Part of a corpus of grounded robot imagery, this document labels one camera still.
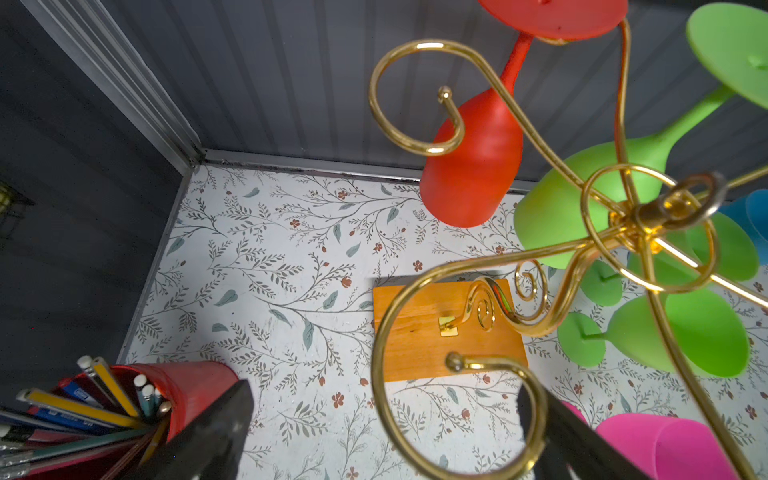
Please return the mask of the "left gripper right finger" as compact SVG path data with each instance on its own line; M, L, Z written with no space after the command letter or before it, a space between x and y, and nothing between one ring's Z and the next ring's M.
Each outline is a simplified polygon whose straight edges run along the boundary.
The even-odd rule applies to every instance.
M646 479L642 470L614 449L548 390L536 400L524 385L517 407L526 445L518 477L537 479Z

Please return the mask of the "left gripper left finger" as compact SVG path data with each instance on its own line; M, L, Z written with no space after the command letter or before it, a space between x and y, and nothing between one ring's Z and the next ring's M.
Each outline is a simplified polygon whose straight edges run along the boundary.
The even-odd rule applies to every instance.
M251 388L237 381L130 479L235 479L254 410Z

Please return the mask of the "pink wine glass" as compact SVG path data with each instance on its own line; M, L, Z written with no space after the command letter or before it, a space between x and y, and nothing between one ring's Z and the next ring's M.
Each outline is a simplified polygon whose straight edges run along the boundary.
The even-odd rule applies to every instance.
M596 433L652 479L736 479L711 429L674 416L625 413Z

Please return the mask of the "blue wine glass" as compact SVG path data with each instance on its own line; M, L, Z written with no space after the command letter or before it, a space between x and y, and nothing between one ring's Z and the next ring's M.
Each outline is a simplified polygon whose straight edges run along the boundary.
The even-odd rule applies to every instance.
M719 209L746 232L756 247L761 265L767 264L767 197L766 189L756 190Z

